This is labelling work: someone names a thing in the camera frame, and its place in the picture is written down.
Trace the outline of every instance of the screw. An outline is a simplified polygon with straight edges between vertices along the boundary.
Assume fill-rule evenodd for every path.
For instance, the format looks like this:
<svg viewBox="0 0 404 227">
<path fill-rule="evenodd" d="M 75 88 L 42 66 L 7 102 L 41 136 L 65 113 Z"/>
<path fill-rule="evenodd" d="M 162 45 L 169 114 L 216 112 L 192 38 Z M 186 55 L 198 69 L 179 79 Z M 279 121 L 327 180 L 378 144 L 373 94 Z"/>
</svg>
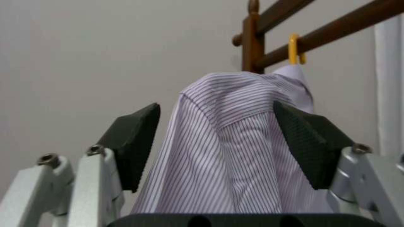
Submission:
<svg viewBox="0 0 404 227">
<path fill-rule="evenodd" d="M 87 154 L 87 156 L 98 155 L 98 154 L 102 154 L 103 156 L 105 156 L 104 146 L 99 145 L 99 144 L 93 145 L 87 149 L 86 154 Z"/>
<path fill-rule="evenodd" d="M 49 153 L 41 156 L 36 162 L 38 166 L 46 165 L 50 166 L 52 169 L 55 169 L 60 165 L 60 160 L 57 154 Z"/>
<path fill-rule="evenodd" d="M 370 148 L 368 145 L 365 144 L 355 143 L 352 146 L 352 152 L 355 154 L 372 153 L 372 148 Z"/>
</svg>

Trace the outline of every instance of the clothes hanger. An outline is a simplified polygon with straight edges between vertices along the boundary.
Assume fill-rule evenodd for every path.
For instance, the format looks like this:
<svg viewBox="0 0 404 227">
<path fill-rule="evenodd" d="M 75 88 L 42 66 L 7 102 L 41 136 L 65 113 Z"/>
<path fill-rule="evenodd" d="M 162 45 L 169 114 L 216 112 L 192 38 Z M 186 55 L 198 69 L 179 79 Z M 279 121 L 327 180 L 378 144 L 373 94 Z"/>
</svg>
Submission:
<svg viewBox="0 0 404 227">
<path fill-rule="evenodd" d="M 300 64 L 306 64 L 306 55 L 304 53 L 298 54 L 298 38 L 299 35 L 293 33 L 290 35 L 288 51 L 289 51 L 289 63 L 291 65 L 296 65 L 298 63 L 297 55 L 299 55 Z"/>
</svg>

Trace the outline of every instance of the black rubber pad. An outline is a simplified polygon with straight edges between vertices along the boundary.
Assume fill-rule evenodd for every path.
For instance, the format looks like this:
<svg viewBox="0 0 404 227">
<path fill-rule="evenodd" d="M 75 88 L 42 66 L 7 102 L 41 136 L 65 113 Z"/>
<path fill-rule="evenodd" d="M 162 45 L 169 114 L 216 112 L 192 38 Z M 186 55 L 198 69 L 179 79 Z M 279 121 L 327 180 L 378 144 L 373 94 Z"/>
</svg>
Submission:
<svg viewBox="0 0 404 227">
<path fill-rule="evenodd" d="M 289 149 L 311 186 L 329 188 L 342 148 L 354 142 L 323 116 L 278 101 L 273 103 L 273 110 Z"/>
<path fill-rule="evenodd" d="M 150 104 L 118 117 L 97 144 L 114 151 L 123 190 L 136 192 L 160 119 L 160 106 Z"/>
</svg>

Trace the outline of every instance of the striped shirt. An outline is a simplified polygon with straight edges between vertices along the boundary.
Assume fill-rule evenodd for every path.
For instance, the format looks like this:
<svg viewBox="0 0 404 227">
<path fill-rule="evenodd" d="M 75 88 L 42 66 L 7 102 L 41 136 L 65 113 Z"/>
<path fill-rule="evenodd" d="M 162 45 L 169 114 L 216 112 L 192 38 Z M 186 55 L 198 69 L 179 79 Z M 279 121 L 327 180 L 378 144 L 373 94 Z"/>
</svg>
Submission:
<svg viewBox="0 0 404 227">
<path fill-rule="evenodd" d="M 133 213 L 278 213 L 329 209 L 278 126 L 273 102 L 313 112 L 298 65 L 212 73 L 180 94 Z"/>
</svg>

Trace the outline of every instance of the shirt collar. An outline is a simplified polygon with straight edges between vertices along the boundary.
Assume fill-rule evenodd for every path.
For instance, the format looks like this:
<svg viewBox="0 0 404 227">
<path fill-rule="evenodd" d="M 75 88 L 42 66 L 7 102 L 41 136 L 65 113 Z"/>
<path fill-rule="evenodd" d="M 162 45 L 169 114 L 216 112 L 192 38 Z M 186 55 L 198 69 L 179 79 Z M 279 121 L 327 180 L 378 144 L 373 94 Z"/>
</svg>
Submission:
<svg viewBox="0 0 404 227">
<path fill-rule="evenodd" d="M 306 89 L 311 99 L 313 100 L 313 96 L 311 95 L 310 89 L 308 89 L 306 77 L 302 71 L 300 65 L 287 65 L 283 66 L 273 72 L 273 74 L 282 75 L 287 78 L 298 80 Z"/>
</svg>

